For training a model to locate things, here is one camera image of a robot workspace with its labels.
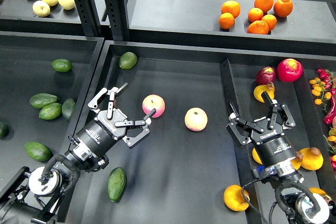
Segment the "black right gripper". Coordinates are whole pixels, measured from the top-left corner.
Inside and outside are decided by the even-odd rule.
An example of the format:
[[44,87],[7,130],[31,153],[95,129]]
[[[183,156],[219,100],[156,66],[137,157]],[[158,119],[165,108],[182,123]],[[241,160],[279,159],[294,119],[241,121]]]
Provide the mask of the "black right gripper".
[[292,114],[286,104],[279,104],[263,92],[263,100],[268,105],[268,117],[254,120],[242,119],[232,102],[229,103],[229,122],[226,130],[239,146],[244,146],[252,140],[255,150],[265,167],[272,167],[281,162],[290,162],[296,157],[296,151],[284,130],[296,126]]

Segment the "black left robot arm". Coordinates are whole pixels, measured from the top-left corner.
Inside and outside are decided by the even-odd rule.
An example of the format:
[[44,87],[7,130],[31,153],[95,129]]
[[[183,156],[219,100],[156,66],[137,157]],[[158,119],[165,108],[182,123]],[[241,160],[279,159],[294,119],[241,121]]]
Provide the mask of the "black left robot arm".
[[82,170],[97,172],[109,159],[107,152],[123,140],[136,146],[150,132],[151,109],[141,120],[131,121],[116,108],[116,98],[127,84],[108,90],[102,88],[88,103],[96,116],[69,141],[74,145],[64,155],[55,154],[44,166],[30,170],[22,167],[1,191],[1,223],[57,223],[64,197],[73,192]]

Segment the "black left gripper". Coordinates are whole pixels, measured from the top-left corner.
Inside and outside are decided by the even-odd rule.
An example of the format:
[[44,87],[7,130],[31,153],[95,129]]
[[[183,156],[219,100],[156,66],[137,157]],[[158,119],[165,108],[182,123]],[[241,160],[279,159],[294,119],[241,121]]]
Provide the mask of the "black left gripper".
[[[88,103],[88,108],[97,115],[95,119],[87,123],[76,133],[79,144],[75,147],[75,155],[81,161],[90,157],[101,158],[120,139],[128,148],[134,148],[149,133],[151,117],[156,113],[152,109],[142,120],[129,121],[127,116],[120,109],[114,109],[116,98],[120,96],[128,87],[124,83],[121,87],[112,89],[102,88]],[[108,97],[107,110],[100,111],[99,104],[104,97]],[[127,136],[128,130],[142,129],[136,136]]]

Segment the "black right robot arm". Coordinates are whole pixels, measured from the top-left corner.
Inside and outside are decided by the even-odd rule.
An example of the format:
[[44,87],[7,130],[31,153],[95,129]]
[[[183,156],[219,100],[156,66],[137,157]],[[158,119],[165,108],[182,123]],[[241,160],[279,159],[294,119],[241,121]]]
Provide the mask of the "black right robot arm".
[[251,182],[271,184],[273,205],[285,213],[289,223],[331,223],[335,220],[335,202],[304,186],[303,176],[292,164],[297,153],[284,131],[296,124],[288,106],[271,99],[266,91],[261,97],[268,107],[267,116],[246,121],[230,103],[226,126],[237,144],[252,143],[261,160],[261,166],[251,170]]

